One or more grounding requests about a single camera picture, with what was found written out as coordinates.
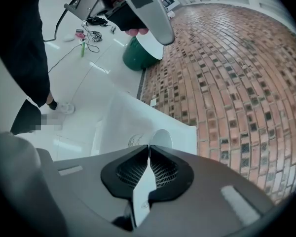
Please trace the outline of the person's left hand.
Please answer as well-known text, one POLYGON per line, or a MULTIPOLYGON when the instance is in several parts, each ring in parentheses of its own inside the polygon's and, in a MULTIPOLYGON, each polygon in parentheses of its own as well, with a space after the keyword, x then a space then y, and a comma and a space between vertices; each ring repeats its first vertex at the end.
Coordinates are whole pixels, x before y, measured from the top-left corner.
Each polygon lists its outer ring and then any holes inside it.
POLYGON ((148 33, 148 29, 147 28, 141 28, 141 29, 129 29, 127 31, 125 31, 125 33, 129 36, 135 37, 138 34, 140 35, 145 35, 148 33))

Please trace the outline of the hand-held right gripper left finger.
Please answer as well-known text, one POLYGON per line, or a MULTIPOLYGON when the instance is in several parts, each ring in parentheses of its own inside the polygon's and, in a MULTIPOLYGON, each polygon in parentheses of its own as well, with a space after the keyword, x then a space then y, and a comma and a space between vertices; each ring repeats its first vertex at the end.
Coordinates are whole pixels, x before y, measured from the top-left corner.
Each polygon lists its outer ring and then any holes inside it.
POLYGON ((133 231, 137 225, 134 212, 133 191, 148 166, 148 145, 130 147, 126 154, 109 162, 101 170, 101 181, 113 197, 128 201, 124 215, 112 223, 126 231, 133 231))

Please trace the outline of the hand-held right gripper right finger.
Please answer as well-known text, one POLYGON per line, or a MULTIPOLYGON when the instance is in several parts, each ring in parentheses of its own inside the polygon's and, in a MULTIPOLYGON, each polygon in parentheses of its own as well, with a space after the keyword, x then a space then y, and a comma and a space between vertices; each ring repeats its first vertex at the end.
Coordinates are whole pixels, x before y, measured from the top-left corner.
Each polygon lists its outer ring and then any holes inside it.
POLYGON ((150 167, 156 182, 156 189, 149 193, 150 202, 175 200, 190 188, 194 180, 189 163, 168 151, 169 148, 157 145, 149 148, 150 167))

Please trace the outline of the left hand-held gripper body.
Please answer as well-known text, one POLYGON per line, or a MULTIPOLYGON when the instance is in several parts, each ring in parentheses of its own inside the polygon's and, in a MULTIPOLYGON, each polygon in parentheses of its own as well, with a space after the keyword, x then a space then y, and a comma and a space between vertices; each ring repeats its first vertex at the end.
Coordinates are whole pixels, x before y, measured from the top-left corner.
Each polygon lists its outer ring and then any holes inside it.
POLYGON ((161 0, 72 0, 64 8, 80 20, 105 16, 124 32, 148 29, 162 45, 170 45, 175 40, 161 0))

